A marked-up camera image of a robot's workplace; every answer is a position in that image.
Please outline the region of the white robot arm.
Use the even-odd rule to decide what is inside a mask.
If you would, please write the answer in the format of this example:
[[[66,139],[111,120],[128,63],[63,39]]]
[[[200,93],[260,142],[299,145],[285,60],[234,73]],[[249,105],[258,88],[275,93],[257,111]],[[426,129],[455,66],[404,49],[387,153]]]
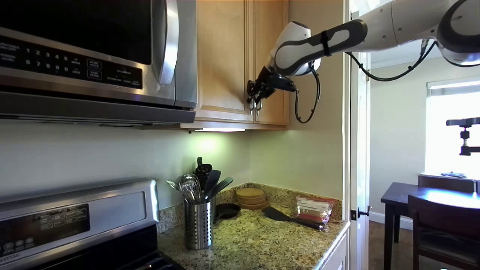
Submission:
[[[455,66],[479,66],[480,0],[390,0],[317,34],[290,21],[257,79],[248,82],[246,102],[260,109],[276,88],[294,91],[291,76],[314,72],[323,57],[389,49],[420,39],[435,39],[441,55]]]

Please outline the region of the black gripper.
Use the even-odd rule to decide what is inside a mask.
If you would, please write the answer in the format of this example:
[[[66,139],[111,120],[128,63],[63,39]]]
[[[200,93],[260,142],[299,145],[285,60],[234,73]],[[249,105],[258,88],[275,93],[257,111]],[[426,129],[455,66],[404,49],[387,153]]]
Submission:
[[[248,82],[246,103],[254,111],[263,109],[263,99],[270,97],[276,90],[294,91],[296,85],[290,78],[282,76],[270,67],[263,67],[258,78]]]

